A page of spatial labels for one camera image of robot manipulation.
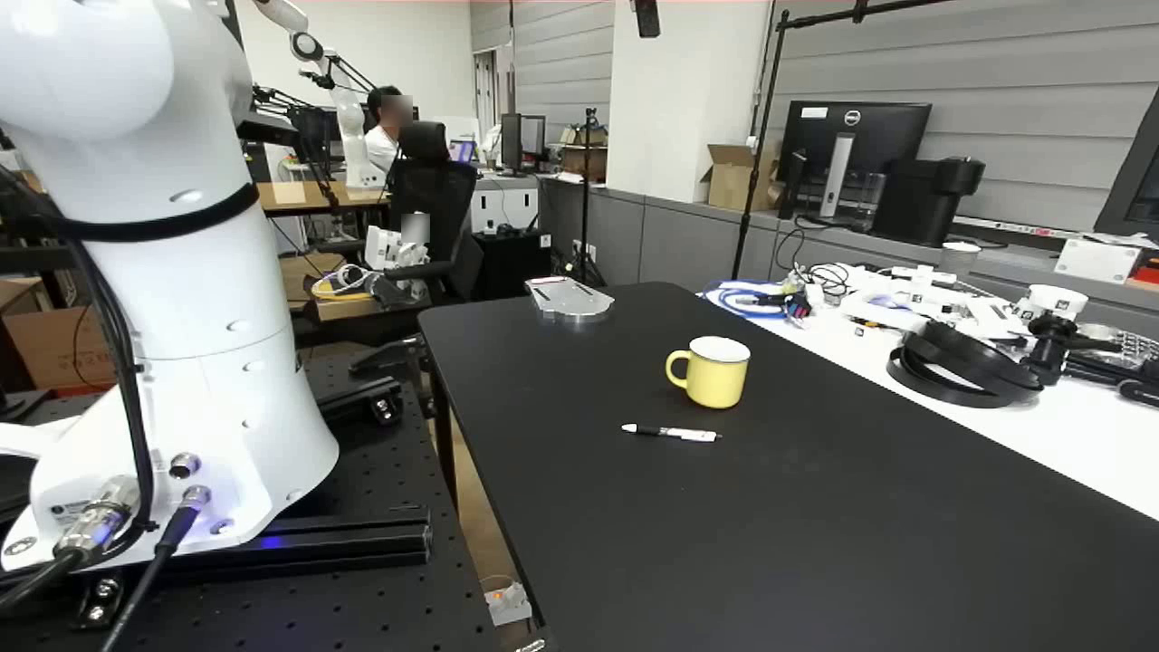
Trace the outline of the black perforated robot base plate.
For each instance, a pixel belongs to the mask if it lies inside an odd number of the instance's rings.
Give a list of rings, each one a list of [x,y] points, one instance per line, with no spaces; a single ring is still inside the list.
[[[498,652],[408,385],[341,407],[343,459],[244,550],[75,578],[0,619],[0,652]]]

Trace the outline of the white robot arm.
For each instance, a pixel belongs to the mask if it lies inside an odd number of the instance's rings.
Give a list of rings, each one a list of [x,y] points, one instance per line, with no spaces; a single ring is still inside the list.
[[[0,0],[0,129],[126,323],[139,372],[50,436],[19,436],[29,508],[7,570],[54,558],[116,479],[187,556],[259,537],[338,468],[297,363],[275,228],[238,145],[250,65],[222,0]]]

